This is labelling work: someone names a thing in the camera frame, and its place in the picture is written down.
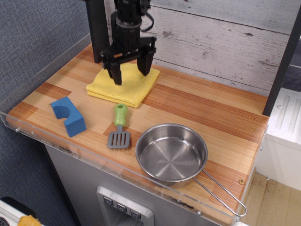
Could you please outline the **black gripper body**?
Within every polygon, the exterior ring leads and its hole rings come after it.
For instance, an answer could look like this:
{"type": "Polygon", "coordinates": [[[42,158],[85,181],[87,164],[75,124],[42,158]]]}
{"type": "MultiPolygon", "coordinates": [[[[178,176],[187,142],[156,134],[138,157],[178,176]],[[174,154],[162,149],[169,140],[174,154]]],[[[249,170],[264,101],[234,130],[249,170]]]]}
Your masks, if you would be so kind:
{"type": "Polygon", "coordinates": [[[141,37],[140,25],[121,21],[117,14],[111,15],[112,44],[102,51],[102,64],[104,69],[109,69],[114,62],[122,64],[141,56],[143,53],[156,52],[154,36],[141,37]]]}

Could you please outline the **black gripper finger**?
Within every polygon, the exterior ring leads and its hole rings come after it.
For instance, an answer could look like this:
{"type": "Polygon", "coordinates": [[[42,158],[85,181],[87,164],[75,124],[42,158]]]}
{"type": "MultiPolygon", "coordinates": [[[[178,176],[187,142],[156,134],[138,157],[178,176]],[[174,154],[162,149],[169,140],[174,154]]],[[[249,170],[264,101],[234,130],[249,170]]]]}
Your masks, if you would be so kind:
{"type": "Polygon", "coordinates": [[[114,80],[116,85],[122,85],[122,77],[121,77],[121,70],[120,64],[112,63],[110,68],[108,69],[110,77],[114,80]]]}
{"type": "Polygon", "coordinates": [[[154,53],[143,53],[137,58],[138,70],[145,76],[150,73],[153,56],[154,53]]]}

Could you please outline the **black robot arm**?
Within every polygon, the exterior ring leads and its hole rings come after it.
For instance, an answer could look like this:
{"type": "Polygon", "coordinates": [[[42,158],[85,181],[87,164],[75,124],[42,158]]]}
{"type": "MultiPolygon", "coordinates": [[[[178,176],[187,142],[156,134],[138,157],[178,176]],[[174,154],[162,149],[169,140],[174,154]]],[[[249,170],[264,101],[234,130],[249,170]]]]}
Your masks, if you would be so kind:
{"type": "Polygon", "coordinates": [[[141,37],[151,30],[154,19],[148,13],[149,0],[116,0],[116,11],[111,15],[112,44],[101,52],[103,68],[116,85],[122,84],[120,65],[137,60],[138,70],[147,75],[156,53],[156,37],[141,37]]]}

